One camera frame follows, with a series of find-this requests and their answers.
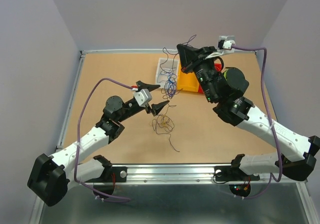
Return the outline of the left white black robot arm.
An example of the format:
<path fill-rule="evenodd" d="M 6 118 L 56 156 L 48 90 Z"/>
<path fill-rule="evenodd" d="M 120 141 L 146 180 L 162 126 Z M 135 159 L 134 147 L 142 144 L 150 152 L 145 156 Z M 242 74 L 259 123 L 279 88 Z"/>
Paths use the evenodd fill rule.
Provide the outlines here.
<path fill-rule="evenodd" d="M 51 155 L 39 155 L 32 167 L 27 186 L 48 206 L 60 202 L 67 192 L 77 185 L 92 190 L 96 199 L 113 203 L 129 202 L 130 198 L 114 195 L 116 181 L 126 181 L 126 168 L 113 168 L 102 155 L 94 156 L 87 163 L 82 161 L 98 149 L 110 144 L 125 129 L 122 121 L 145 111 L 158 115 L 168 101 L 149 104 L 151 92 L 159 85 L 141 81 L 129 89 L 133 98 L 124 102 L 119 96 L 111 96 L 105 102 L 101 119 L 85 134 L 77 131 L 77 140 Z"/>

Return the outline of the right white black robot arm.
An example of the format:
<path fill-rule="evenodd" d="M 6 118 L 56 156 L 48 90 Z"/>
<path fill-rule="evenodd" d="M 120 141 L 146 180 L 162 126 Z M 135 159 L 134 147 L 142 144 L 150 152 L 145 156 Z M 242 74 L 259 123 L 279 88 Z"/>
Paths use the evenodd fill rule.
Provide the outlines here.
<path fill-rule="evenodd" d="M 245 98 L 249 82 L 241 70 L 228 67 L 218 71 L 213 61 L 236 49 L 233 40 L 222 39 L 218 47 L 194 48 L 178 44 L 181 71 L 193 73 L 203 90 L 207 102 L 215 103 L 213 111 L 224 122 L 248 131 L 275 147 L 270 154 L 250 156 L 237 155 L 231 162 L 229 173 L 235 179 L 244 176 L 269 173 L 285 176 L 294 181 L 305 181 L 316 165 L 316 154 L 320 149 L 317 136 L 306 137 L 292 131 L 271 117 L 268 103 L 262 112 L 252 101 Z"/>

